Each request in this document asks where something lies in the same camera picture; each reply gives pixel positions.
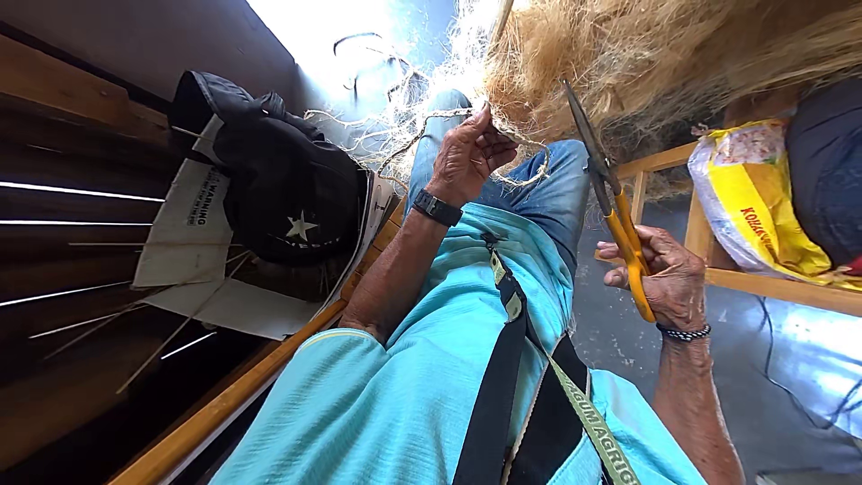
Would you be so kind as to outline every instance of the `blue jeans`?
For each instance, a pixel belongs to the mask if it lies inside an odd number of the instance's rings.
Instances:
[[[444,91],[428,107],[429,110],[454,110],[469,108],[470,101],[459,91]],[[407,206],[412,207],[419,190],[431,180],[434,172],[434,159],[440,151],[443,135],[455,128],[465,117],[433,117],[428,119],[425,133],[419,139],[413,170],[410,173],[410,186]],[[517,214],[538,224],[557,245],[560,257],[569,268],[572,278],[578,260],[578,239],[584,227],[587,192],[590,177],[586,173],[587,152],[584,144],[577,140],[564,140],[548,145],[551,162],[548,166],[550,177],[528,186],[512,187],[503,182],[488,179],[482,192],[473,202]],[[536,174],[545,162],[544,150],[533,158],[509,172],[515,180],[528,180]]]

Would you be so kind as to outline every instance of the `knee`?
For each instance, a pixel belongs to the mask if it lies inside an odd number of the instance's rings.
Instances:
[[[560,140],[548,143],[551,152],[551,165],[575,166],[575,168],[586,168],[587,149],[580,140]]]
[[[447,89],[440,91],[431,100],[428,105],[428,110],[455,110],[458,108],[470,108],[470,100],[467,96],[457,89]]]

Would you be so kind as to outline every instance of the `scissor blade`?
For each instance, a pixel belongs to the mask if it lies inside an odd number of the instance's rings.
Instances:
[[[572,110],[572,116],[575,118],[575,126],[578,127],[578,133],[581,134],[584,145],[587,148],[587,154],[590,156],[590,170],[597,170],[601,175],[607,175],[608,165],[605,161],[604,151],[598,144],[596,134],[593,132],[590,120],[587,119],[587,114],[581,106],[578,97],[575,96],[575,91],[572,90],[572,85],[567,79],[563,79],[565,85],[565,94],[569,98],[569,108]]]

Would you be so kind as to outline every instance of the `light blue shirt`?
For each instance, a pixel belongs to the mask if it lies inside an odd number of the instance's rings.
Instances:
[[[497,250],[528,296],[539,339],[552,349],[572,309],[572,276],[553,241],[523,217],[468,204],[389,342],[351,329],[310,338],[211,483],[450,483],[507,318],[479,238],[488,231],[504,239]],[[510,442],[546,365],[525,340]],[[591,370],[591,378],[593,403],[642,483],[705,483],[633,384],[603,370]],[[584,436],[551,482],[592,485],[600,475]]]

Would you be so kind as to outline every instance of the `plastic bag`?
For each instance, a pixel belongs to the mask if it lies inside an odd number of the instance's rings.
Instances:
[[[715,238],[747,273],[862,291],[862,278],[830,276],[826,253],[793,214],[785,123],[770,119],[701,138],[689,158]]]

